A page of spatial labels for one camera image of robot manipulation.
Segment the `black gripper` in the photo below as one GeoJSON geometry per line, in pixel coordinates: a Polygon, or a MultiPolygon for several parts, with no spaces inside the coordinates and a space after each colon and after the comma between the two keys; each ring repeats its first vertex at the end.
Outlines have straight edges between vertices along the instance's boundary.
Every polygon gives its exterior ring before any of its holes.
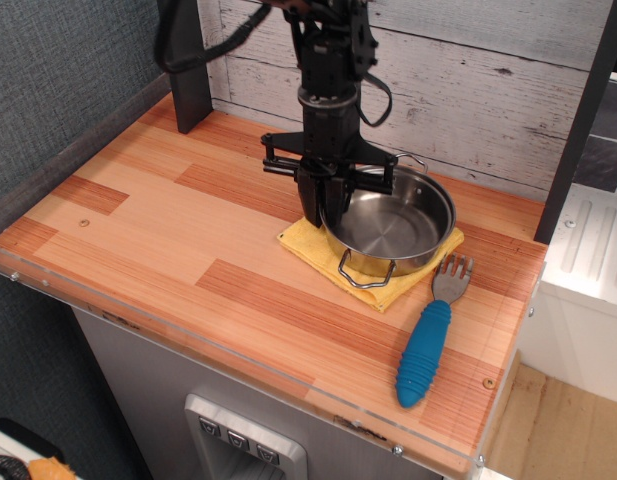
{"type": "Polygon", "coordinates": [[[360,134],[360,89],[349,87],[335,97],[301,87],[303,130],[267,133],[264,170],[294,177],[305,219],[320,228],[320,180],[324,222],[341,223],[354,189],[390,194],[396,157],[365,141],[360,134]]]}

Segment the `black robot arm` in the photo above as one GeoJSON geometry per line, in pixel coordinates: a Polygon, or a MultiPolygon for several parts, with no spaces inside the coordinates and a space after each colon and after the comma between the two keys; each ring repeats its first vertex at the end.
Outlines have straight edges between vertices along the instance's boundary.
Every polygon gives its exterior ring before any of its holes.
{"type": "Polygon", "coordinates": [[[304,217],[314,226],[339,223],[357,190],[389,194],[398,163],[364,140],[368,121],[361,107],[363,82],[384,93],[371,75],[377,41],[364,1],[279,1],[291,26],[301,71],[298,101],[303,128],[266,134],[264,169],[294,178],[304,217]]]}

